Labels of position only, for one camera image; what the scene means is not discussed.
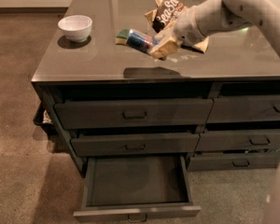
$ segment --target white bowl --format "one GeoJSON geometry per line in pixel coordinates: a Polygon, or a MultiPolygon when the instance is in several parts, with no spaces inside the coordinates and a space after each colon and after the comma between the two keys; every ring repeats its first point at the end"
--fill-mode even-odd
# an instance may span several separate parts
{"type": "Polygon", "coordinates": [[[69,40],[82,42],[91,33],[92,19],[82,15],[69,16],[60,20],[58,26],[69,40]]]}

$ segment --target gray cabinet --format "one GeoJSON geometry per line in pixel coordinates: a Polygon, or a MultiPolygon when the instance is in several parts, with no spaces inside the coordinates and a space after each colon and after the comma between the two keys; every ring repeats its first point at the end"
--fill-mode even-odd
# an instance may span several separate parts
{"type": "Polygon", "coordinates": [[[212,35],[205,54],[180,49],[166,61],[116,46],[127,26],[152,32],[143,15],[153,7],[73,0],[65,16],[90,16],[91,36],[76,44],[57,30],[32,79],[85,177],[79,221],[196,216],[187,170],[280,161],[280,61],[257,28],[212,35]]]}

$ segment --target drawer front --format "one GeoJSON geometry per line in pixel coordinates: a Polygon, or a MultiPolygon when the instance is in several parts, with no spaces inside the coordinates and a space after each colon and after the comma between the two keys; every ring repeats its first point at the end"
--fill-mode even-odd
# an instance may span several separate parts
{"type": "Polygon", "coordinates": [[[81,222],[195,217],[181,156],[89,159],[81,222]]]}
{"type": "Polygon", "coordinates": [[[280,130],[245,130],[202,133],[196,151],[278,148],[280,130]]]}
{"type": "Polygon", "coordinates": [[[67,102],[55,106],[65,129],[203,124],[212,100],[67,102]]]}
{"type": "Polygon", "coordinates": [[[276,168],[280,153],[199,155],[190,158],[189,171],[276,168]]]}
{"type": "Polygon", "coordinates": [[[198,140],[198,134],[156,133],[82,136],[71,142],[78,156],[102,156],[194,152],[198,140]]]}
{"type": "Polygon", "coordinates": [[[208,123],[280,120],[280,95],[214,100],[208,123]]]}

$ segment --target gray countertop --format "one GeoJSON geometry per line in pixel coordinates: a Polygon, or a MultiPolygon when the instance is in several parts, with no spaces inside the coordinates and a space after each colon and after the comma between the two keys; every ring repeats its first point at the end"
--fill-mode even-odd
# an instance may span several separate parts
{"type": "MultiPolygon", "coordinates": [[[[204,0],[179,0],[188,7],[204,0]]],[[[280,59],[259,29],[212,35],[205,54],[181,49],[160,61],[115,45],[117,33],[134,28],[154,35],[144,14],[154,0],[73,0],[65,16],[86,15],[94,25],[88,41],[75,44],[58,29],[38,66],[33,82],[133,82],[157,80],[280,79],[280,59]]]]}

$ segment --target snack bag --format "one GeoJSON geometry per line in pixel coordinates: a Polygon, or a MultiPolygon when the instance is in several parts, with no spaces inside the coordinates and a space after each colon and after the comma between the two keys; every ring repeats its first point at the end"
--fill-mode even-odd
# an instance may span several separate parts
{"type": "MultiPolygon", "coordinates": [[[[162,30],[168,29],[174,26],[175,21],[182,11],[188,9],[183,3],[178,0],[155,0],[157,8],[153,9],[145,14],[148,23],[150,26],[159,33],[162,30]]],[[[206,52],[208,47],[209,38],[207,37],[204,41],[199,42],[193,46],[193,49],[206,52]]],[[[167,49],[176,50],[178,45],[173,44],[174,41],[168,38],[168,41],[164,41],[164,46],[168,47],[167,49]]]]}

